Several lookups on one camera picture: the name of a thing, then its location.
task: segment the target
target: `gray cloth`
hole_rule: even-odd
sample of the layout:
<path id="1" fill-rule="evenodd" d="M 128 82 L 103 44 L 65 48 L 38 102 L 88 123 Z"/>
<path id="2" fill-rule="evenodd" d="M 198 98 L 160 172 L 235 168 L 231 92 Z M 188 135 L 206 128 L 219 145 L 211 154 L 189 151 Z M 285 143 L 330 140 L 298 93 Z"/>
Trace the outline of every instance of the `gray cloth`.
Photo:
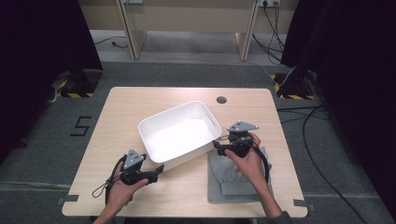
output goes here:
<path id="1" fill-rule="evenodd" d="M 268 160 L 265 147 L 260 150 Z M 216 150 L 209 152 L 207 199 L 212 203 L 250 203 L 257 202 L 259 196 L 250 182 L 241 174 L 236 173 L 235 163 L 228 157 L 219 156 Z M 271 176 L 268 187 L 272 191 Z"/>

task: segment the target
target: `white plastic tray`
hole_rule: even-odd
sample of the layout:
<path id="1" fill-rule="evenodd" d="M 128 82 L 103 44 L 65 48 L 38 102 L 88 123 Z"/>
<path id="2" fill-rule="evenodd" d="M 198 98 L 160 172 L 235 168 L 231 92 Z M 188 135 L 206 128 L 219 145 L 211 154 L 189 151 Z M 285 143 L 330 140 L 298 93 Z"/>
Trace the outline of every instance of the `white plastic tray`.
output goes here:
<path id="1" fill-rule="evenodd" d="M 139 132 L 151 160 L 169 170 L 213 149 L 204 145 L 220 137 L 221 127 L 202 102 L 193 101 L 143 119 Z"/>

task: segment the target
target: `gray carpet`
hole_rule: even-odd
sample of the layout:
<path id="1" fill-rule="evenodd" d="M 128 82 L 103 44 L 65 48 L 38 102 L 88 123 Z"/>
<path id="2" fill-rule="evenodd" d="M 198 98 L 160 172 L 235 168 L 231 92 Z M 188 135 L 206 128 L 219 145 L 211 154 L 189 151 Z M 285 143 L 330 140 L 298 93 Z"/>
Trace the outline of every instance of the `gray carpet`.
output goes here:
<path id="1" fill-rule="evenodd" d="M 10 152 L 0 169 L 0 223 L 91 223 L 87 217 L 65 217 L 58 199 L 64 197 L 78 170 L 85 148 L 112 87 L 235 87 L 265 88 L 274 95 L 277 108 L 320 105 L 319 99 L 278 99 L 271 78 L 259 66 L 174 63 L 103 63 L 104 73 L 92 98 L 58 98 L 41 114 L 29 135 L 28 146 Z M 285 73 L 279 66 L 268 66 L 268 72 Z M 294 110 L 308 114 L 311 109 Z M 75 129 L 90 128 L 85 136 Z M 304 147 L 304 115 L 279 112 L 290 147 L 297 176 L 310 211 L 295 223 L 361 223 L 318 174 Z M 305 126 L 306 143 L 321 172 L 360 212 L 367 223 L 394 223 L 376 195 L 364 171 L 350 159 L 332 126 L 328 114 L 320 109 Z M 60 186 L 4 184 L 5 182 L 47 183 Z"/>

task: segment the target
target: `power outlet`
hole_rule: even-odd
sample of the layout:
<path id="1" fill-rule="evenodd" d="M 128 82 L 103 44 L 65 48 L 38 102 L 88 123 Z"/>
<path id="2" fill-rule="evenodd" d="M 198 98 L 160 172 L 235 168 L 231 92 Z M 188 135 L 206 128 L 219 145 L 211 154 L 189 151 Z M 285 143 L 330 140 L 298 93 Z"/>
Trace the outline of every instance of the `power outlet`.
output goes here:
<path id="1" fill-rule="evenodd" d="M 259 7 L 264 7 L 264 1 L 267 1 L 267 7 L 279 7 L 280 0 L 259 0 Z"/>

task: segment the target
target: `hand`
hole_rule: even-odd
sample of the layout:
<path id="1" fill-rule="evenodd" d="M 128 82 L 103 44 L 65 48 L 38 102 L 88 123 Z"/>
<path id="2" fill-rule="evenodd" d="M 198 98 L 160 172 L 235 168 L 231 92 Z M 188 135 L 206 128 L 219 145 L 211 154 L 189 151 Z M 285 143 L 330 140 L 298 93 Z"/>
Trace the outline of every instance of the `hand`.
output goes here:
<path id="1" fill-rule="evenodd" d="M 119 164 L 116 169 L 115 174 L 119 173 L 123 162 Z M 123 206 L 126 206 L 133 198 L 134 193 L 138 190 L 146 186 L 149 182 L 148 179 L 142 179 L 139 182 L 135 183 L 132 186 L 125 185 L 120 181 L 120 178 L 117 177 L 112 181 L 113 187 L 108 194 L 107 204 L 101 215 L 93 222 L 93 223 L 109 223 L 116 214 L 122 209 Z"/>
<path id="2" fill-rule="evenodd" d="M 259 147 L 261 140 L 255 133 L 250 133 L 253 138 L 254 147 Z M 265 180 L 264 173 L 262 171 L 262 158 L 251 148 L 245 158 L 238 157 L 231 150 L 226 149 L 224 153 L 235 162 L 237 166 L 236 172 L 241 172 L 242 175 L 252 183 L 253 186 L 259 181 Z"/>

